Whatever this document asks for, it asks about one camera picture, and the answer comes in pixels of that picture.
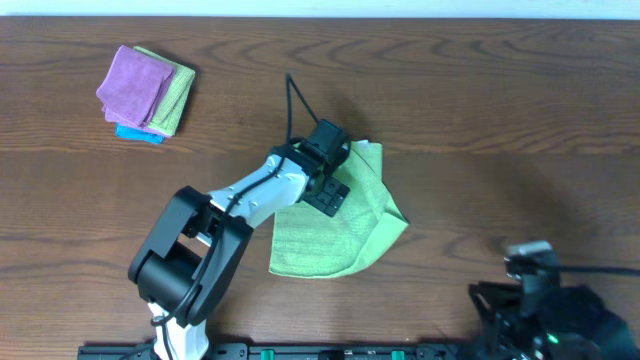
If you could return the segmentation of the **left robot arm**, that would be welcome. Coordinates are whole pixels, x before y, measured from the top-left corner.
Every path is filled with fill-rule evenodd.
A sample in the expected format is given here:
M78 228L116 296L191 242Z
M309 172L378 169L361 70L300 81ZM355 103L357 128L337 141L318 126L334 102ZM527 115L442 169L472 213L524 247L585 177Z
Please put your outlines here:
M224 189L201 193L186 186L172 196L128 270L152 312L157 358L205 356L206 320L227 292L254 230L300 201L335 215L349 189L333 174L350 150L346 140L301 140L273 148L258 170Z

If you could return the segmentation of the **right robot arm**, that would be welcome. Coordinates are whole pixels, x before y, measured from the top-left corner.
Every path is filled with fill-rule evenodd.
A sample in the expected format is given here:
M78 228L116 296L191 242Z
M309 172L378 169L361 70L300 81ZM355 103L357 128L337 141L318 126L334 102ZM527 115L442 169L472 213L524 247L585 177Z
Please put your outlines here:
M459 351L459 359L639 360L639 347L620 316L585 285L561 285L563 267L551 250L505 258L516 285L478 282L468 293L482 334Z

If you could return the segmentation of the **light green microfiber cloth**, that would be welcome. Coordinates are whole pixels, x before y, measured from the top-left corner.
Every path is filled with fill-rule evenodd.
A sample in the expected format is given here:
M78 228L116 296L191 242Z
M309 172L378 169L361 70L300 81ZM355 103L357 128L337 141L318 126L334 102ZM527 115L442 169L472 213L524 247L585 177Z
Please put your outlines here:
M275 214L269 272L327 279L351 275L375 263L408 222L382 181L383 146L354 141L334 176L350 188L328 217L300 202Z

